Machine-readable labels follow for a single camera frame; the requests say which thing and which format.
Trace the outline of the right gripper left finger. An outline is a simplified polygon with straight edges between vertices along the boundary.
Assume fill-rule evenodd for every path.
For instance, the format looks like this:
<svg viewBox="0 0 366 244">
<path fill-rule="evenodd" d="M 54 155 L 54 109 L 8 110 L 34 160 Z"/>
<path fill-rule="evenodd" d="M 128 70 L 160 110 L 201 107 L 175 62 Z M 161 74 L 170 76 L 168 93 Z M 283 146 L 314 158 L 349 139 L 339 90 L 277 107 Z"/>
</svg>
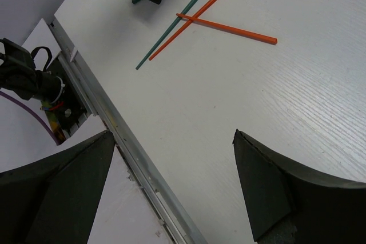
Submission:
<svg viewBox="0 0 366 244">
<path fill-rule="evenodd" d="M 87 243 L 115 141 L 105 130 L 1 173 L 1 243 Z"/>
</svg>

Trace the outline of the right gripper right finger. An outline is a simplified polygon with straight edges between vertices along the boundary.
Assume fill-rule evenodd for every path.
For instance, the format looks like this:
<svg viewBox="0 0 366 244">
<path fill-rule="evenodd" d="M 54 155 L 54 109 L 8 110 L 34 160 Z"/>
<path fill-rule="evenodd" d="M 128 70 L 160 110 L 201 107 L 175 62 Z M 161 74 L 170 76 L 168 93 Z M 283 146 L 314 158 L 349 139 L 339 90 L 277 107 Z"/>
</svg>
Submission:
<svg viewBox="0 0 366 244">
<path fill-rule="evenodd" d="M 234 156 L 256 243 L 364 243 L 365 184 L 310 168 L 242 131 Z"/>
</svg>

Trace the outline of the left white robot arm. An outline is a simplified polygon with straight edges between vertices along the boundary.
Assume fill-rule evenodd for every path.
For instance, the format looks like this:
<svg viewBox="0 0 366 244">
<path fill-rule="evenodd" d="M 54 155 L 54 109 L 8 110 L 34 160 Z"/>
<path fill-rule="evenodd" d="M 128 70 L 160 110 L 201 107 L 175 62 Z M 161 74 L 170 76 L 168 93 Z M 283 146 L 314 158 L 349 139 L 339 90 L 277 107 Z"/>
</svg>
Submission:
<svg viewBox="0 0 366 244">
<path fill-rule="evenodd" d="M 162 0 L 149 0 L 159 4 Z M 35 98 L 54 104 L 65 89 L 63 79 L 47 72 L 53 60 L 50 49 L 46 46 L 34 48 L 31 52 L 7 38 L 2 38 L 5 52 L 1 54 L 1 88 L 15 92 L 20 98 Z M 47 52 L 47 61 L 42 70 L 37 70 L 34 57 L 40 50 Z"/>
</svg>

